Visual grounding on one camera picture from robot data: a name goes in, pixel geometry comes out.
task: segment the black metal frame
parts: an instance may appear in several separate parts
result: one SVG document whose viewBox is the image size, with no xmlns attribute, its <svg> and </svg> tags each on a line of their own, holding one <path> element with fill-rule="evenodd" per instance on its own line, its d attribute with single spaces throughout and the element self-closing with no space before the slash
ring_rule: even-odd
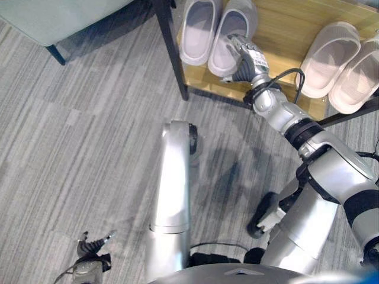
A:
<svg viewBox="0 0 379 284">
<path fill-rule="evenodd" d="M 50 52 L 50 54 L 59 62 L 61 65 L 65 65 L 66 61 L 62 57 L 62 55 L 59 53 L 58 49 L 54 44 L 51 46 L 45 46 L 45 48 Z"/>
<path fill-rule="evenodd" d="M 184 71 L 182 67 L 182 62 L 179 57 L 179 47 L 176 43 L 176 37 L 174 34 L 171 7 L 176 8 L 175 0 L 152 0 L 155 9 L 156 16 L 159 21 L 160 30 L 165 40 L 167 51 L 171 60 L 172 68 L 174 69 L 176 81 L 178 82 L 179 90 L 182 95 L 183 100 L 187 101 L 188 96 L 188 86 L 184 83 Z M 336 114 L 327 117 L 319 121 L 319 124 L 327 127 L 333 124 L 337 124 L 343 121 L 351 120 L 352 118 L 360 117 L 361 115 L 368 114 L 379 110 L 379 97 L 374 96 L 372 99 L 367 101 L 362 108 L 353 114 Z"/>
</svg>

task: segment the black cable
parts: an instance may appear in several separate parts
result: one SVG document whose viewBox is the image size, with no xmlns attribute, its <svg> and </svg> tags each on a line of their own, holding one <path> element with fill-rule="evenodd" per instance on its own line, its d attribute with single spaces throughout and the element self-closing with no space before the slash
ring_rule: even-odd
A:
<svg viewBox="0 0 379 284">
<path fill-rule="evenodd" d="M 369 152 L 357 152 L 357 154 L 363 158 L 370 158 L 370 159 L 374 159 L 376 160 L 378 163 L 379 163 L 379 156 L 376 155 L 376 148 L 375 148 L 375 152 L 373 153 L 369 153 Z M 377 179 L 377 181 L 375 182 L 375 184 L 377 186 L 379 186 L 379 177 Z"/>
<path fill-rule="evenodd" d="M 269 81 L 269 84 L 259 90 L 256 94 L 254 94 L 254 98 L 257 98 L 261 93 L 263 93 L 264 91 L 268 90 L 277 80 L 283 78 L 284 76 L 287 76 L 288 74 L 291 74 L 291 73 L 299 73 L 300 74 L 300 80 L 299 80 L 299 84 L 298 84 L 298 89 L 297 89 L 297 92 L 296 92 L 296 96 L 295 96 L 295 100 L 294 100 L 294 104 L 297 104 L 297 101 L 301 95 L 301 90 L 303 88 L 303 85 L 304 85 L 304 82 L 306 80 L 306 76 L 304 74 L 304 72 L 300 69 L 300 68 L 291 68 L 291 69 L 288 69 L 282 73 L 280 73 L 278 76 L 276 76 L 275 78 L 271 79 Z"/>
<path fill-rule="evenodd" d="M 219 242 L 219 241 L 207 241 L 204 243 L 194 244 L 193 246 L 191 246 L 191 249 L 193 249 L 194 247 L 204 246 L 207 244 L 221 244 L 223 246 L 239 247 L 240 249 L 244 249 L 246 251 L 249 251 L 249 249 L 247 247 L 244 247 L 240 244 L 230 244 L 230 243 L 223 243 L 223 242 Z"/>
<path fill-rule="evenodd" d="M 378 150 L 377 150 L 377 148 L 378 148 L 378 144 L 379 144 L 379 138 L 378 138 L 377 143 L 375 144 L 375 149 L 374 149 L 374 152 L 373 152 L 374 155 L 375 155 L 375 154 L 378 154 Z"/>
<path fill-rule="evenodd" d="M 62 272 L 54 281 L 53 284 L 56 284 L 62 277 L 64 277 L 64 275 L 66 274 L 72 274 L 72 272 L 69 272 L 70 269 L 73 269 L 74 267 L 76 266 L 76 264 L 74 264 L 73 266 L 70 266 L 69 268 L 67 268 L 64 272 Z"/>
</svg>

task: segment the gray carpet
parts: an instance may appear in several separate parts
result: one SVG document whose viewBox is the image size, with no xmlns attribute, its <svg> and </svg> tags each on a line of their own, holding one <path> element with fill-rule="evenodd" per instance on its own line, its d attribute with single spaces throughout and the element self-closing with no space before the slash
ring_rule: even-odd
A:
<svg viewBox="0 0 379 284">
<path fill-rule="evenodd" d="M 104 283 L 144 283 L 159 137 L 171 119 L 197 125 L 203 141 L 191 166 L 191 242 L 265 247 L 268 236 L 252 240 L 246 224 L 262 196 L 294 176 L 297 153 L 247 109 L 194 94 L 181 100 L 148 3 L 137 0 L 57 47 L 66 66 L 0 22 L 0 283 L 53 283 L 76 260 L 81 232 L 94 240 L 112 229 L 101 251 L 113 258 Z M 373 151 L 378 120 L 376 112 L 329 130 Z M 339 210 L 316 271 L 354 269 L 360 257 Z"/>
</svg>

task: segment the slipper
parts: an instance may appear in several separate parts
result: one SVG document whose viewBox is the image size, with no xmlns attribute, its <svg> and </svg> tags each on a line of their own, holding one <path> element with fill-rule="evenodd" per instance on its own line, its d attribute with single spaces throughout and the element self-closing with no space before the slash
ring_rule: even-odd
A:
<svg viewBox="0 0 379 284">
<path fill-rule="evenodd" d="M 187 0 L 180 58 L 190 65 L 207 62 L 220 21 L 222 0 Z"/>
<path fill-rule="evenodd" d="M 347 22 L 333 22 L 316 36 L 301 64 L 306 80 L 302 93 L 310 98 L 326 96 L 345 66 L 359 52 L 359 34 Z M 300 77 L 296 77 L 298 86 Z"/>
<path fill-rule="evenodd" d="M 379 88 L 379 36 L 364 41 L 329 92 L 330 104 L 343 114 L 361 108 Z"/>
<path fill-rule="evenodd" d="M 240 54 L 234 50 L 227 38 L 229 34 L 240 34 L 252 38 L 258 26 L 258 13 L 251 0 L 230 0 L 214 38 L 208 68 L 216 76 L 223 77 L 237 71 Z"/>
</svg>

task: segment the robotic hand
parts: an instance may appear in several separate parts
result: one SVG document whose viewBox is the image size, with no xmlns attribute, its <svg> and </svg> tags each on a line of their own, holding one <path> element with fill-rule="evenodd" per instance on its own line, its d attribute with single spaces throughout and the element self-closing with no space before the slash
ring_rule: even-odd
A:
<svg viewBox="0 0 379 284">
<path fill-rule="evenodd" d="M 111 255 L 107 253 L 98 256 L 97 253 L 115 233 L 116 231 L 112 230 L 104 238 L 88 243 L 86 241 L 88 232 L 84 232 L 78 240 L 76 248 L 79 259 L 73 266 L 60 274 L 54 284 L 65 274 L 72 274 L 72 284 L 102 284 L 102 274 L 111 269 Z"/>
<path fill-rule="evenodd" d="M 304 162 L 297 170 L 297 180 L 292 182 L 295 183 L 294 190 L 289 191 L 291 194 L 301 185 L 304 192 L 301 193 L 303 196 L 299 196 L 299 199 L 303 199 L 304 206 L 301 207 L 298 204 L 297 208 L 293 210 L 296 211 L 296 214 L 294 215 L 292 212 L 293 219 L 291 221 L 288 221 L 288 218 L 284 220 L 287 221 L 286 229 L 291 226 L 293 229 L 292 232 L 287 233 L 287 242 L 289 238 L 302 250 L 307 250 L 306 247 L 311 244 L 305 244 L 299 236 L 304 235 L 305 231 L 310 232 L 310 226 L 314 226 L 318 218 L 325 215 L 326 211 L 330 212 L 331 218 L 328 219 L 328 225 L 331 226 L 336 207 L 330 202 L 341 204 L 352 232 L 364 252 L 364 260 L 373 263 L 379 269 L 379 188 L 374 182 L 374 175 L 370 168 L 356 152 L 348 148 L 333 134 L 325 131 L 297 105 L 287 101 L 275 81 L 289 72 L 284 72 L 271 79 L 268 76 L 269 68 L 265 57 L 255 44 L 237 34 L 230 35 L 229 39 L 233 47 L 241 54 L 242 61 L 237 72 L 223 78 L 223 81 L 250 82 L 252 90 L 245 96 L 244 102 L 283 135 L 298 150 L 298 154 Z M 301 74 L 301 88 L 305 78 L 300 69 L 295 71 Z M 317 196 L 311 196 L 315 194 L 311 193 L 312 189 L 318 193 Z M 320 197 L 329 202 L 317 201 L 317 198 Z M 310 217 L 310 208 L 314 212 L 318 210 L 318 214 Z M 262 231 L 268 231 L 275 223 L 281 222 L 284 215 L 285 212 L 281 211 L 278 206 L 272 206 L 269 212 L 257 220 L 256 225 Z M 328 233 L 329 230 L 324 232 L 325 239 Z M 278 258 L 278 247 L 274 252 L 276 258 Z M 280 267 L 278 262 L 268 261 L 267 257 L 266 264 Z"/>
</svg>

